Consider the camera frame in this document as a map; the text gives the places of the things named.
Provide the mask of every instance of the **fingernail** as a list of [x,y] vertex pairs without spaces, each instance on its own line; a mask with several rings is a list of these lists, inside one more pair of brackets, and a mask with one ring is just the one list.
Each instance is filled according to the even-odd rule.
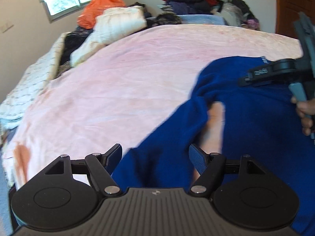
[[308,104],[307,104],[307,102],[298,102],[297,103],[297,107],[300,110],[306,110],[308,108]]

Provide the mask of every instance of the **blue fleece garment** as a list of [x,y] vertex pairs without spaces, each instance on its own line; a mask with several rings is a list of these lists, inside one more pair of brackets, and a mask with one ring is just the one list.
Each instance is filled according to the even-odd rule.
[[188,147],[205,126],[207,104],[225,105],[222,153],[228,159],[252,155],[287,183],[300,199],[292,227],[315,235],[315,147],[302,134],[301,122],[290,103],[286,85],[239,87],[248,69],[264,64],[261,58],[227,57],[209,64],[199,75],[191,98],[137,148],[131,149],[113,173],[127,187],[183,187],[192,182]]
[[188,6],[187,3],[184,2],[167,2],[168,5],[171,5],[174,13],[177,15],[189,15],[189,14],[212,14],[209,12],[204,12],[201,10],[196,10]]

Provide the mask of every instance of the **silver screw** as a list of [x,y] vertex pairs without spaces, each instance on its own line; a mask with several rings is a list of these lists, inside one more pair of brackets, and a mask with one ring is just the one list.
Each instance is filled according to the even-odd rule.
[[190,189],[195,194],[202,194],[202,193],[204,193],[207,190],[207,188],[202,186],[202,185],[195,185],[195,186],[193,186]]
[[104,189],[105,193],[107,194],[116,194],[120,191],[120,188],[118,186],[115,186],[115,185],[111,185],[111,186],[107,186],[105,189]]

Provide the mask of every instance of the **gray handle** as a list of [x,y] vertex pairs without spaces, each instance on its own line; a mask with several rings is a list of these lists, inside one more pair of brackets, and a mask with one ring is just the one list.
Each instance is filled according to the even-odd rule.
[[[293,96],[297,99],[297,101],[303,102],[308,100],[302,83],[300,82],[291,83],[289,85],[289,90],[292,92]],[[311,139],[315,139],[314,133],[311,134]]]

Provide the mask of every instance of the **orange plastic bag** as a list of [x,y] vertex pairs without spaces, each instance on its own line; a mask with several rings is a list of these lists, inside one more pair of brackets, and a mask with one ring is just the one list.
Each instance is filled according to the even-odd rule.
[[96,17],[102,15],[104,10],[113,7],[125,7],[123,0],[91,0],[85,7],[81,16],[78,17],[78,25],[91,29],[96,23]]

